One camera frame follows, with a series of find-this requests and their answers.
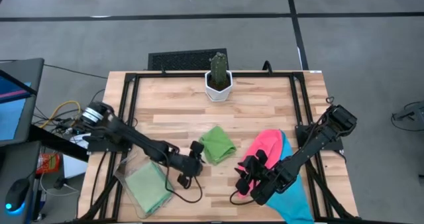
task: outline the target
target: green towel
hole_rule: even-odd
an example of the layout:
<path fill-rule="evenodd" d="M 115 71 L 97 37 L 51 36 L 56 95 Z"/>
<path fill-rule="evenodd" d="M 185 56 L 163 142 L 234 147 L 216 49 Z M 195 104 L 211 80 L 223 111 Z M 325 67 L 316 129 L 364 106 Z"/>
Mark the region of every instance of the green towel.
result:
<path fill-rule="evenodd" d="M 165 189 L 165 175 L 152 162 L 125 178 L 129 190 L 142 210 L 150 215 L 171 196 Z"/>
<path fill-rule="evenodd" d="M 213 127 L 208 133 L 200 137 L 199 142 L 205 146 L 206 159 L 213 165 L 217 165 L 236 152 L 236 147 L 231 139 L 218 126 Z"/>

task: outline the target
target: wooden table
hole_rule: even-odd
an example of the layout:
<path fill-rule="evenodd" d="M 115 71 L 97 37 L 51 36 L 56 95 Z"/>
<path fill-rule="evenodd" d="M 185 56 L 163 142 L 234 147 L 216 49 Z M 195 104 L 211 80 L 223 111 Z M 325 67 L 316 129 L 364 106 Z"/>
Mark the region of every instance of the wooden table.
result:
<path fill-rule="evenodd" d="M 116 111 L 119 109 L 126 72 L 110 72 L 103 101 Z M 322 73 L 305 72 L 305 82 L 314 120 L 328 107 L 325 103 L 327 90 Z M 234 206 L 229 203 L 229 195 L 235 191 L 237 173 L 234 167 L 260 131 L 281 129 L 289 138 L 293 152 L 297 150 L 294 127 L 297 125 L 292 93 L 287 78 L 234 78 L 234 86 L 229 100 L 213 103 L 205 94 L 204 78 L 142 78 L 138 89 L 138 99 L 134 117 L 138 120 L 136 129 L 152 139 L 166 140 L 188 154 L 192 140 L 215 125 L 220 125 L 228 133 L 237 147 L 234 156 L 217 166 L 206 164 L 198 178 L 203 188 L 203 199 L 189 204 L 173 197 L 165 207 L 160 208 L 145 221 L 281 221 L 280 215 L 266 205 L 251 203 Z M 131 98 L 132 87 L 126 104 L 126 113 Z M 299 84 L 296 86 L 305 115 Z M 141 149 L 135 146 L 132 152 Z M 91 190 L 102 153 L 92 154 L 79 198 L 79 216 L 89 209 Z M 327 185 L 347 211 L 357 215 L 348 173 L 344 160 L 332 151 L 321 151 Z M 107 173 L 109 155 L 101 166 L 95 190 L 95 198 L 101 193 Z M 170 181 L 176 191 L 186 199 L 197 199 L 199 190 L 193 184 L 184 190 L 178 183 L 178 173 L 172 170 Z M 301 170 L 305 193 L 309 190 L 305 169 Z M 321 215 L 325 216 L 321 191 L 317 187 Z M 109 196 L 106 217 L 112 213 L 115 191 Z M 119 221 L 140 221 L 127 194 L 123 192 Z"/>

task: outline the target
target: white pot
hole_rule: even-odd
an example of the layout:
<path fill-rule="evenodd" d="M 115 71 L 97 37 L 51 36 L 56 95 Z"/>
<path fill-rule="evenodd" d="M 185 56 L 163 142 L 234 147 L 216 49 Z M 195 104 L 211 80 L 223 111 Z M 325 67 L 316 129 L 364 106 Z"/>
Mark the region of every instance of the white pot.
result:
<path fill-rule="evenodd" d="M 210 76 L 210 74 L 211 71 L 205 73 L 206 95 L 210 98 L 211 101 L 214 102 L 225 101 L 233 88 L 233 74 L 230 71 L 227 71 L 227 74 L 230 77 L 230 86 L 222 91 L 217 91 L 216 89 L 213 89 L 207 85 L 207 78 Z"/>

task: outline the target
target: computer mouse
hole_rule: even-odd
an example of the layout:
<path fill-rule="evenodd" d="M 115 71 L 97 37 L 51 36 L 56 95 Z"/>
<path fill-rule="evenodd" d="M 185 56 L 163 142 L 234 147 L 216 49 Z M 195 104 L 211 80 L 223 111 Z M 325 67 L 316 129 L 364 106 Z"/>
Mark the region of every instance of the computer mouse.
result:
<path fill-rule="evenodd" d="M 21 178 L 16 180 L 6 194 L 6 210 L 9 212 L 18 210 L 25 201 L 29 189 L 29 180 Z"/>

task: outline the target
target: white object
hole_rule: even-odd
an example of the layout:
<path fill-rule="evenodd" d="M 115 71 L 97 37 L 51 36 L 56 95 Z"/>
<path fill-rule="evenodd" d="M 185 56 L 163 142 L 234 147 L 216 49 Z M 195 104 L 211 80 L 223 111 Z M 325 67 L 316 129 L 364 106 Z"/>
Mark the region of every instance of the white object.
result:
<path fill-rule="evenodd" d="M 211 101 L 220 102 L 225 101 L 233 88 L 233 74 L 230 71 L 227 71 L 227 75 L 230 77 L 230 86 L 225 88 L 222 91 L 217 91 L 212 87 L 207 85 L 207 79 L 210 76 L 211 71 L 205 73 L 205 87 L 206 87 L 206 95 L 210 98 Z"/>
<path fill-rule="evenodd" d="M 87 148 L 88 142 L 83 140 L 82 137 L 89 136 L 91 134 L 76 135 L 70 139 L 70 141 L 83 148 Z M 87 170 L 87 163 L 76 158 L 64 155 L 64 175 L 65 178 L 72 178 L 74 176 L 85 173 Z"/>
<path fill-rule="evenodd" d="M 68 194 L 52 194 L 51 192 L 47 191 L 47 189 L 46 189 L 46 188 L 44 188 L 44 186 L 42 185 L 42 177 L 43 177 L 43 176 L 44 176 L 44 173 L 42 173 L 42 174 L 41 174 L 41 178 L 40 178 L 40 186 L 41 186 L 41 189 L 43 189 L 43 191 L 45 191 L 45 192 L 46 192 L 46 194 L 49 194 L 49 195 L 52 195 L 52 196 L 56 196 L 56 197 L 64 197 L 64 196 L 69 196 L 69 195 L 77 194 L 77 193 L 79 193 L 79 192 L 80 192 L 79 190 L 77 190 L 77 189 L 75 189 L 75 188 L 73 188 L 73 187 L 71 187 L 71 186 L 68 186 L 67 184 L 64 184 L 64 186 L 65 186 L 65 187 L 67 187 L 67 188 L 69 188 L 69 189 L 72 189 L 72 190 L 73 190 L 73 192 L 70 192 L 70 193 L 68 193 Z"/>

